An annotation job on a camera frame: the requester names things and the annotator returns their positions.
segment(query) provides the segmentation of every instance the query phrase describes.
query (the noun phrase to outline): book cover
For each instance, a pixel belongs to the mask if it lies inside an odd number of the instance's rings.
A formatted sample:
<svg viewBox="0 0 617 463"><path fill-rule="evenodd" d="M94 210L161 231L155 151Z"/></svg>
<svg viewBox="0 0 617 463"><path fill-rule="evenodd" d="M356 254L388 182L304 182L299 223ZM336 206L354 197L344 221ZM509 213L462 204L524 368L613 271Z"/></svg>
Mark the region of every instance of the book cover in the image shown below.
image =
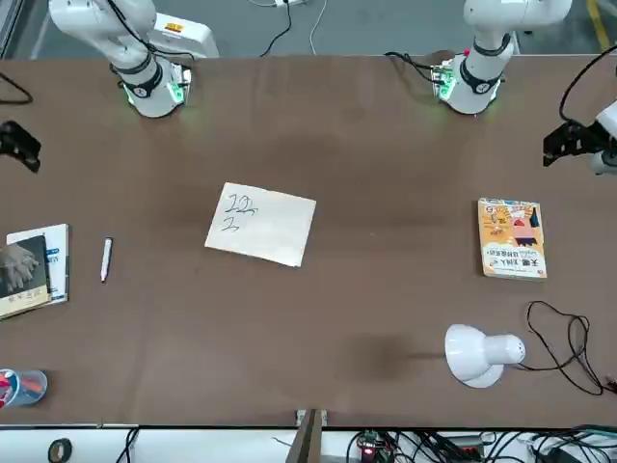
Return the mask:
<svg viewBox="0 0 617 463"><path fill-rule="evenodd" d="M482 267L487 277L546 279L539 204L481 198L478 223Z"/></svg>
<svg viewBox="0 0 617 463"><path fill-rule="evenodd" d="M53 225L41 229L18 231L7 235L7 244L33 236L44 236L47 245L46 261L49 271L51 302L68 300L68 225Z"/></svg>
<svg viewBox="0 0 617 463"><path fill-rule="evenodd" d="M0 249L0 318L29 311L50 299L44 236Z"/></svg>

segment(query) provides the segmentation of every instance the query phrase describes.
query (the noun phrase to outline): white desk lamp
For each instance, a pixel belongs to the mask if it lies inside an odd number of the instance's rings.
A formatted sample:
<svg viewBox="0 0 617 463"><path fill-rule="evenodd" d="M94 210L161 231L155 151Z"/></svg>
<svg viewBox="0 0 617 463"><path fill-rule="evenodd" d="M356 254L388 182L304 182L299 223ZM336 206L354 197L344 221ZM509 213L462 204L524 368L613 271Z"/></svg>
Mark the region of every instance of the white desk lamp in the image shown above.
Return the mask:
<svg viewBox="0 0 617 463"><path fill-rule="evenodd" d="M488 388L504 365L524 359L524 344L514 335L486 336L467 325L452 325L445 334L445 358L452 374L472 388Z"/></svg>

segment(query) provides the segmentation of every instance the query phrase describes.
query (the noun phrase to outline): clear plastic cup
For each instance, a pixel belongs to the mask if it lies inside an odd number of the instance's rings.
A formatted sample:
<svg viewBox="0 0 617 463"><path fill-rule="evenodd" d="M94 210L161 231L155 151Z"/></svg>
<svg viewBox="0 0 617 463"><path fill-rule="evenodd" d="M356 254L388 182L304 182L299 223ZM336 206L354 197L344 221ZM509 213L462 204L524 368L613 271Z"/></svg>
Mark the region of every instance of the clear plastic cup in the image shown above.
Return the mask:
<svg viewBox="0 0 617 463"><path fill-rule="evenodd" d="M47 392L47 376L38 369L0 369L0 408L37 403Z"/></svg>

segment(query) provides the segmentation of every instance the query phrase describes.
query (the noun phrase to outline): black tape roll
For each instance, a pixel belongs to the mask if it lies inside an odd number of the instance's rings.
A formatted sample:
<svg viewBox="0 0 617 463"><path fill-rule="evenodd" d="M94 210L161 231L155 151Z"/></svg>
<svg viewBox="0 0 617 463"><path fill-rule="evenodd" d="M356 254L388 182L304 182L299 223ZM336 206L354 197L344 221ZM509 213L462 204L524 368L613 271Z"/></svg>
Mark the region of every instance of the black tape roll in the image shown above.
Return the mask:
<svg viewBox="0 0 617 463"><path fill-rule="evenodd" d="M47 451L50 463L67 463L73 453L73 445L69 439L57 439L51 443Z"/></svg>

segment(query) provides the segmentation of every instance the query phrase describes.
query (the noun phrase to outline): floor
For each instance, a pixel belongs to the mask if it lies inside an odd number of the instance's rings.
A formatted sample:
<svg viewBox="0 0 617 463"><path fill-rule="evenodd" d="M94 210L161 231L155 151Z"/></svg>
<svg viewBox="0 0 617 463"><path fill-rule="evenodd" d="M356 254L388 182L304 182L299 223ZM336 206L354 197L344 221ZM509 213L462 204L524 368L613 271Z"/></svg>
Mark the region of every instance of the floor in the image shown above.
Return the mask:
<svg viewBox="0 0 617 463"><path fill-rule="evenodd" d="M256 0L264 3L274 0ZM273 54L310 53L309 33L324 0L292 7L293 26ZM519 34L522 53L596 53L617 39L615 0L573 0L566 20L532 35ZM47 2L25 0L7 57L87 58L97 52L61 33L49 20ZM286 27L285 8L261 8L249 0L154 0L160 13L208 25L222 57L258 56ZM320 54L425 54L469 47L472 30L462 16L464 0L330 0L314 43Z"/></svg>

